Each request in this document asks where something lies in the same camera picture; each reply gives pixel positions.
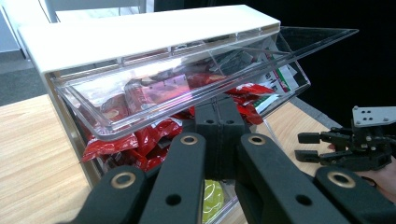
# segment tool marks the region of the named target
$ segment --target wooden table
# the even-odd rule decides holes
[[[291,103],[266,121],[290,159],[312,175],[319,165],[297,162],[294,150],[327,145],[300,145],[297,134],[328,129]],[[48,95],[0,107],[0,130],[0,223],[72,219],[91,189]],[[264,125],[257,131],[269,135]],[[244,223],[238,211],[232,220]]]

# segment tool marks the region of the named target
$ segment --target gray floor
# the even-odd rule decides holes
[[[0,106],[46,93],[44,84],[32,63],[25,60],[20,52],[0,54]],[[294,98],[291,102],[324,126],[340,127],[338,123],[299,98]]]

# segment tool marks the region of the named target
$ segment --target robotic mechanism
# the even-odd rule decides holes
[[[395,205],[352,172],[390,163],[395,140],[381,129],[395,120],[389,111],[356,107],[352,130],[301,133],[303,143],[336,148],[296,151],[300,161],[329,165],[311,177],[272,139],[251,133],[231,98],[217,96],[195,107],[161,167],[110,170],[71,223],[202,223],[205,178],[234,180],[248,223],[394,223]]]

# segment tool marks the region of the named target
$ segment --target round hole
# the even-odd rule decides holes
[[[251,144],[254,144],[254,145],[257,145],[257,146],[265,144],[265,139],[263,139],[261,136],[250,136],[248,141]]]
[[[166,203],[175,206],[181,203],[181,197],[178,194],[171,194],[168,197],[166,197]]]
[[[308,197],[305,196],[305,195],[302,195],[302,194],[297,195],[297,196],[296,196],[296,200],[297,200],[298,203],[300,203],[300,204],[302,204],[302,205],[305,205],[305,206],[309,206],[309,205],[312,204],[311,199],[308,198]]]
[[[340,172],[329,172],[327,177],[332,181],[335,185],[346,188],[352,189],[355,188],[356,182],[353,180],[349,175],[345,175]]]
[[[182,137],[180,141],[184,145],[194,145],[195,143],[198,142],[198,139],[194,136],[188,135],[188,136]]]
[[[122,172],[111,179],[111,186],[115,189],[125,189],[131,186],[136,180],[136,176],[130,172]]]

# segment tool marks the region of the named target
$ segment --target clear plastic lid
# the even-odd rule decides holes
[[[254,30],[132,55],[116,65],[52,81],[101,140],[120,138],[250,82],[282,89],[276,92],[282,100],[266,107],[264,116],[309,86],[296,60],[356,32],[281,27],[280,33],[268,36]]]

